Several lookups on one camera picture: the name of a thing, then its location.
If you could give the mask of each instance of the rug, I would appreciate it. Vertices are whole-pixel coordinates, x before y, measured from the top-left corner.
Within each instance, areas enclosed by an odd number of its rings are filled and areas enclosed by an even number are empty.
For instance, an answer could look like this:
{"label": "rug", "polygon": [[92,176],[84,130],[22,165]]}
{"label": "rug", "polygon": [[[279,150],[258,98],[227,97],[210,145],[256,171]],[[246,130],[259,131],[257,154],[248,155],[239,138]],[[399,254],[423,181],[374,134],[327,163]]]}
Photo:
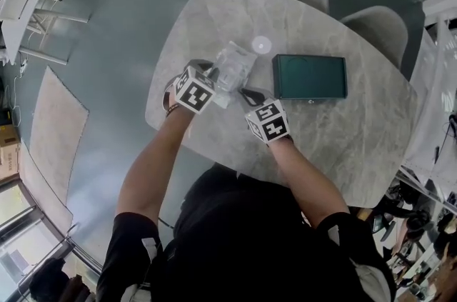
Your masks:
{"label": "rug", "polygon": [[89,111],[46,68],[31,126],[30,155],[63,205]]}
{"label": "rug", "polygon": [[58,230],[65,235],[73,221],[73,214],[44,180],[23,141],[21,142],[19,174],[27,190],[34,197],[36,204]]}

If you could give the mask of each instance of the gray floor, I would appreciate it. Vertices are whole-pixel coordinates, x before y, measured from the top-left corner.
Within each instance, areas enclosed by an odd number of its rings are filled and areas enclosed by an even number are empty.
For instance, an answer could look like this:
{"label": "gray floor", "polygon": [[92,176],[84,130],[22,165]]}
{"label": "gray floor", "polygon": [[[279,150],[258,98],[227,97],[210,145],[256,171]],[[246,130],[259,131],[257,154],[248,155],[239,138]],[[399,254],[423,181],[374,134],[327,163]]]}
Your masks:
{"label": "gray floor", "polygon": [[[412,70],[423,26],[420,0],[330,0],[336,18],[364,7],[383,4],[406,20],[410,44],[404,70]],[[68,207],[79,228],[74,240],[100,263],[111,234],[114,208],[125,173],[156,133],[144,120],[146,97],[156,60],[176,17],[187,0],[64,0],[57,11],[90,16],[89,24],[61,22],[46,50],[68,58],[68,66],[49,64],[89,110],[71,175]],[[31,47],[36,41],[32,37]],[[20,133],[29,145],[33,112],[47,63],[31,57],[24,77],[16,82],[21,106]],[[12,86],[18,66],[4,70]],[[181,149],[161,217],[173,224],[190,185],[211,162]],[[160,226],[163,242],[171,230]]]}

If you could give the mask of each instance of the wristband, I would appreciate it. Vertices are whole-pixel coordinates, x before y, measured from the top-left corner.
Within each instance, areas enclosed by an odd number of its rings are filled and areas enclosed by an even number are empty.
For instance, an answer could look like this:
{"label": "wristband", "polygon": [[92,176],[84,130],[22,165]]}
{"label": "wristband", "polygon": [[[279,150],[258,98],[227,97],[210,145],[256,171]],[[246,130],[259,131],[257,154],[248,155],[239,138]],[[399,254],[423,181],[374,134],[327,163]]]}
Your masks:
{"label": "wristband", "polygon": [[173,110],[175,110],[175,109],[177,109],[179,107],[180,107],[180,105],[178,103],[175,103],[172,106],[170,106],[168,111],[166,111],[165,118],[168,117]]}
{"label": "wristband", "polygon": [[284,137],[281,137],[280,139],[288,139],[289,141],[291,141],[293,144],[295,144],[295,142],[293,142],[293,138],[291,137],[290,134],[284,136]]}

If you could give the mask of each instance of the black t-shirt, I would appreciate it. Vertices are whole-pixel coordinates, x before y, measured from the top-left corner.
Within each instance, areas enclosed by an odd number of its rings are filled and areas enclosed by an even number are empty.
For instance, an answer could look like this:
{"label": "black t-shirt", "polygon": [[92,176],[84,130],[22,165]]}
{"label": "black t-shirt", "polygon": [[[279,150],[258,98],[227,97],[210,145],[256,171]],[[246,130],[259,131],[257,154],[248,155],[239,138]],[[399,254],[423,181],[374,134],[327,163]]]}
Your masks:
{"label": "black t-shirt", "polygon": [[314,230],[303,222],[291,192],[275,184],[245,178],[229,186],[207,182],[191,189],[174,235],[163,250],[154,222],[135,213],[119,214],[97,301],[121,301],[124,294],[125,301],[134,301],[128,295],[136,289],[137,296],[150,294],[152,301],[177,296],[302,301],[394,297],[391,272],[367,224],[337,213]]}
{"label": "black t-shirt", "polygon": [[442,231],[439,233],[438,238],[433,243],[433,248],[439,259],[444,257],[444,251],[446,250],[446,245],[448,245],[448,255],[451,258],[457,256],[457,232],[446,233]]}

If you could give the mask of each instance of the marble tabletop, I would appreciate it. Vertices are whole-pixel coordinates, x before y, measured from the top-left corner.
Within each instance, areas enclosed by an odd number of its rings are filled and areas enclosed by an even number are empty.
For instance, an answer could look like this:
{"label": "marble tabletop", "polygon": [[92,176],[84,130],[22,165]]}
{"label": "marble tabletop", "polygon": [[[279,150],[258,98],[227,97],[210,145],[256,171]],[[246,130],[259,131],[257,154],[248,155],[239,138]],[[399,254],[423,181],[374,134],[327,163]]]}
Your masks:
{"label": "marble tabletop", "polygon": [[[373,207],[390,185],[413,129],[416,92],[378,50],[325,13],[297,0],[189,0],[161,52],[146,121],[160,128],[167,81],[191,59],[215,61],[228,42],[251,50],[256,36],[272,42],[248,85],[273,92],[272,58],[311,54],[346,58],[348,97],[310,104],[282,101],[296,146],[341,190],[349,206]],[[197,116],[183,145],[262,181],[282,183],[268,151],[248,129],[241,105],[215,103]]]}

